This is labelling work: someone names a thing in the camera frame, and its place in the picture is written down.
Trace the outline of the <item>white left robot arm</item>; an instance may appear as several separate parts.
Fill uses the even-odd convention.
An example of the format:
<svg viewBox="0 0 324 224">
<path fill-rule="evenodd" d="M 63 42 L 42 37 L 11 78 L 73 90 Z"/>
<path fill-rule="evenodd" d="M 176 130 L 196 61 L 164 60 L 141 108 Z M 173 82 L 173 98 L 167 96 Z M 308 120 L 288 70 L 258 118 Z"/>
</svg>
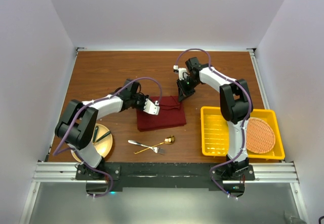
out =
<svg viewBox="0 0 324 224">
<path fill-rule="evenodd" d="M 53 155 L 61 153 L 60 148 L 66 143 L 78 155 L 87 174 L 92 179 L 101 179 L 105 173 L 104 157 L 97 152 L 92 142 L 96 121 L 128 108 L 150 115 L 159 113 L 159 102 L 153 102 L 148 95 L 138 92 L 139 87 L 140 83 L 128 79 L 123 87 L 106 97 L 83 102 L 71 100 L 55 128 L 55 135 L 61 138 L 61 142 Z"/>
</svg>

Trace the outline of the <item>dark red cloth napkin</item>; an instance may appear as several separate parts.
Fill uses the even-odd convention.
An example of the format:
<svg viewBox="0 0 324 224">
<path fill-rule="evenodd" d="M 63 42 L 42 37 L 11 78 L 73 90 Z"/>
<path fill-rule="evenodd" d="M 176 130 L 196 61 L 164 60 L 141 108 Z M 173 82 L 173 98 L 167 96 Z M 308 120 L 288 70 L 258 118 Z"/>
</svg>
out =
<svg viewBox="0 0 324 224">
<path fill-rule="evenodd" d="M 157 116 L 137 110 L 137 129 L 140 132 L 174 128 L 186 125 L 184 107 L 178 96 L 163 96 Z"/>
</svg>

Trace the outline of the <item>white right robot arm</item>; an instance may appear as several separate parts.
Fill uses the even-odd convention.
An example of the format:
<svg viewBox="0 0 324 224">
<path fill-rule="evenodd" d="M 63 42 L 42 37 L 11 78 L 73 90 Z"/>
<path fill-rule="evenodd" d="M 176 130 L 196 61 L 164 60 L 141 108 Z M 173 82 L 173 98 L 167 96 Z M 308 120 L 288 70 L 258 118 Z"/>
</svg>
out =
<svg viewBox="0 0 324 224">
<path fill-rule="evenodd" d="M 216 166 L 224 167 L 228 178 L 238 179 L 249 167 L 247 153 L 247 126 L 253 111 L 247 81 L 230 78 L 211 66 L 210 63 L 201 64 L 196 57 L 188 59 L 185 68 L 177 64 L 173 71 L 178 74 L 178 99 L 184 99 L 195 93 L 199 84 L 207 84 L 220 95 L 220 111 L 229 130 L 229 148 L 226 162 Z"/>
</svg>

